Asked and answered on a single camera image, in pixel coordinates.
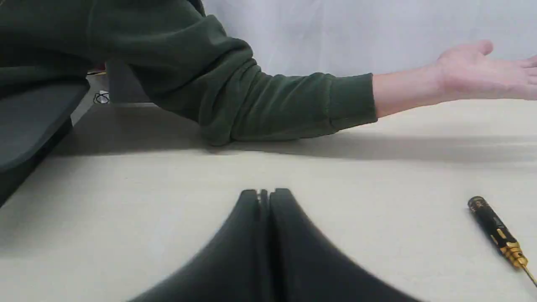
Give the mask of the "person's open bare hand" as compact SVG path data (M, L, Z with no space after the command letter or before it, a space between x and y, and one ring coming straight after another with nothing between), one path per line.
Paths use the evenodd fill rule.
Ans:
M493 43L480 40L448 49L435 69L445 99L537 99L537 58L490 58Z

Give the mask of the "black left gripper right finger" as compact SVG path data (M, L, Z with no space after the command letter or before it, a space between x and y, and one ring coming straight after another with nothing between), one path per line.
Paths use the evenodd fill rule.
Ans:
M310 220L289 189L270 194L279 280L288 302L414 302L342 253Z

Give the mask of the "forearm in green sleeve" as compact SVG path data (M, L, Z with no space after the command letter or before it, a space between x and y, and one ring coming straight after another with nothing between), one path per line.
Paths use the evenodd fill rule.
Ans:
M2 0L1 92L130 66L157 106L197 122L213 145L313 138L373 123L386 106L443 102L437 68L374 80L268 75L243 40L191 0Z

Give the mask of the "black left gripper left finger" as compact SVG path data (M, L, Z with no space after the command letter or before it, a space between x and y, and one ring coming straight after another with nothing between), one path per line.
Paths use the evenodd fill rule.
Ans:
M135 302L267 302L266 190L244 190L216 235L186 265Z

